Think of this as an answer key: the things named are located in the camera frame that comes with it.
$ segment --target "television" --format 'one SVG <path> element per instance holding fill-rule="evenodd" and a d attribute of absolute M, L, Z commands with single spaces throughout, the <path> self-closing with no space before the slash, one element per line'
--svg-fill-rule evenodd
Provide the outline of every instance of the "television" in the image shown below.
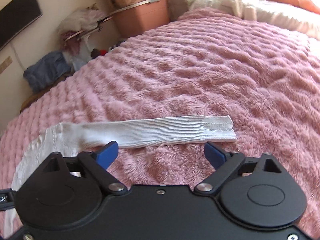
<path fill-rule="evenodd" d="M 0 50 L 42 15 L 37 0 L 12 0 L 0 10 Z"/>

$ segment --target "fluffy pink blanket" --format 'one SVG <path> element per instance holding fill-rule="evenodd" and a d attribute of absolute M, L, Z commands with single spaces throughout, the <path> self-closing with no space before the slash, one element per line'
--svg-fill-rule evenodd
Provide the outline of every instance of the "fluffy pink blanket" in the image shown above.
<path fill-rule="evenodd" d="M 92 60 L 14 119 L 0 142 L 0 188 L 28 144 L 61 121 L 226 115 L 247 156 L 272 152 L 308 198 L 300 227 L 320 236 L 320 52 L 307 36 L 210 8 L 130 38 Z M 126 185 L 189 184 L 213 172 L 202 144 L 121 150 Z"/>

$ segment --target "ribbed fabric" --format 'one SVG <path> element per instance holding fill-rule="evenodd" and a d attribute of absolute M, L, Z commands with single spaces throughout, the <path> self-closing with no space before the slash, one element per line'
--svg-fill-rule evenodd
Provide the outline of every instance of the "ribbed fabric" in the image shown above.
<path fill-rule="evenodd" d="M 16 168 L 11 188 L 18 190 L 35 169 L 52 152 L 64 157 L 110 141 L 121 148 L 172 145 L 236 140 L 233 122 L 227 116 L 182 116 L 157 119 L 128 120 L 121 122 L 96 122 L 87 124 L 58 123 L 30 143 Z M 13 232 L 15 210 L 5 215 L 4 232 Z"/>

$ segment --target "pink box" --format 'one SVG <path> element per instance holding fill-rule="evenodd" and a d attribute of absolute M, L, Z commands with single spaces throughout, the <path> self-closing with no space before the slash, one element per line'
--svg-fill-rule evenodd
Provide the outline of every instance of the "pink box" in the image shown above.
<path fill-rule="evenodd" d="M 140 35 L 169 23 L 168 0 L 146 0 L 111 13 L 122 38 Z"/>

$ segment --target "pivot bolt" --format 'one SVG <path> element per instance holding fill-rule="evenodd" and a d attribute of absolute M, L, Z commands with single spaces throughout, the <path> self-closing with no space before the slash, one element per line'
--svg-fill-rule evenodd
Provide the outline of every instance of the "pivot bolt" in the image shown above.
<path fill-rule="evenodd" d="M 213 189 L 212 185 L 208 183 L 200 183 L 199 185 L 196 186 L 197 190 L 202 191 L 202 192 L 207 192 Z"/>
<path fill-rule="evenodd" d="M 122 191 L 124 190 L 124 185 L 122 183 L 112 183 L 109 185 L 111 191 Z"/>

